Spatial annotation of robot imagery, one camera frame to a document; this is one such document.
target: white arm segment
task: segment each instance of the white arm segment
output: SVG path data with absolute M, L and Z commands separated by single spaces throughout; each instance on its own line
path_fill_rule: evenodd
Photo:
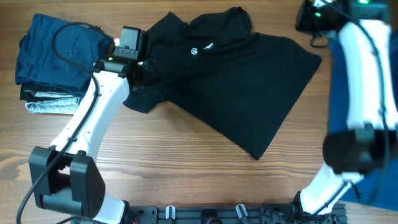
M 389 60 L 389 37 L 391 28 L 374 20 L 362 20 L 361 25 L 374 39 L 380 51 L 384 88 L 386 119 L 389 129 L 396 129 L 398 113 L 392 94 L 391 69 Z M 339 40 L 343 48 L 347 66 L 349 109 L 347 117 L 348 129 L 364 128 L 372 124 L 375 129 L 383 129 L 380 110 L 380 78 L 376 57 L 363 32 L 352 22 L 347 23 L 339 32 Z M 357 183 L 363 179 L 359 173 L 347 172 L 336 175 L 331 167 L 322 165 L 315 179 L 304 190 L 300 197 L 304 212 L 315 213 L 325 202 L 332 198 L 342 186 L 344 180 Z M 351 187 L 349 184 L 342 193 L 320 212 L 330 213 L 333 205 Z
M 123 101 L 129 94 L 129 84 L 127 78 L 118 77 L 117 73 L 101 71 L 94 73 L 99 83 L 99 93 L 95 107 L 82 127 L 74 142 L 67 150 L 70 154 L 76 154 L 79 150 L 86 151 L 87 156 L 91 156 L 94 161 L 97 160 L 98 149 L 100 148 L 105 132 L 109 127 L 114 115 L 122 105 Z M 82 99 L 75 115 L 69 121 L 68 125 L 55 138 L 51 145 L 57 146 L 56 150 L 60 151 L 67 143 L 67 139 L 72 135 L 82 117 L 86 114 L 93 100 L 95 86 L 91 81 L 85 97 Z M 104 202 L 101 210 L 95 216 L 94 220 L 117 224 L 120 223 L 124 211 L 124 202 L 105 194 Z

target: black t-shirt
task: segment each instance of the black t-shirt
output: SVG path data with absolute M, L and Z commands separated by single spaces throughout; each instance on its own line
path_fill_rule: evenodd
M 148 113 L 171 101 L 259 159 L 321 58 L 251 29 L 240 7 L 189 24 L 169 13 L 148 30 L 145 85 L 124 104 Z

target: folded clothing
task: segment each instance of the folded clothing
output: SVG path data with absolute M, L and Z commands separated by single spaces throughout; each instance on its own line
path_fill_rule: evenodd
M 27 103 L 55 100 L 65 97 L 75 97 L 68 94 L 66 90 L 56 86 L 46 86 L 38 83 L 24 83 L 21 85 L 19 99 L 25 100 Z
M 25 107 L 30 113 L 75 114 L 80 101 L 81 98 L 76 96 L 63 97 L 54 100 L 27 102 Z
M 52 39 L 67 21 L 35 14 L 27 35 L 20 42 L 16 67 L 16 84 L 39 83 L 84 96 L 90 76 L 55 55 Z M 105 54 L 113 40 L 98 31 L 70 26 L 57 36 L 56 48 L 66 58 L 92 71 L 93 64 Z
M 148 30 L 141 66 L 153 83 L 135 87 L 124 104 L 148 113 L 169 100 L 259 159 L 321 58 L 286 37 L 251 31 L 240 7 L 189 24 L 170 12 Z
M 348 78 L 344 52 L 338 40 L 329 40 L 329 48 L 333 56 L 333 71 L 331 76 L 330 89 L 330 111 L 329 111 L 329 132 L 337 133 L 345 131 L 347 127 L 348 114 Z M 398 30 L 393 32 L 390 41 L 390 64 L 394 97 L 398 102 Z M 362 195 L 358 201 L 353 188 L 350 188 L 340 199 L 347 202 L 361 202 L 375 207 L 386 208 L 398 211 L 398 159 L 391 161 L 388 165 L 384 185 L 379 189 L 377 198 L 370 200 L 379 185 L 381 170 L 376 169 L 365 176 L 365 179 L 356 186 Z

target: logo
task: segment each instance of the logo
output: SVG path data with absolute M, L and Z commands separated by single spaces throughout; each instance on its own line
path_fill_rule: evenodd
M 192 55 L 196 55 L 198 53 L 198 49 L 197 48 L 192 48 L 192 50 L 191 50 L 191 54 Z
M 213 43 L 211 43 L 211 44 L 207 45 L 207 46 L 206 46 L 206 47 L 204 47 L 203 49 L 210 49 L 212 46 L 214 46 L 214 44 L 213 44 Z

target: folded gray clothing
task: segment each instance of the folded gray clothing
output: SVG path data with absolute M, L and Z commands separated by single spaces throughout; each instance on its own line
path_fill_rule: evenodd
M 26 103 L 30 113 L 75 114 L 79 107 L 80 97 L 62 97 L 55 100 L 45 100 Z
M 68 93 L 57 93 L 57 92 L 42 92 L 42 91 L 32 91 L 25 90 L 25 92 L 29 92 L 32 96 L 37 98 L 64 98 L 64 97 L 75 97 L 73 95 L 69 95 Z

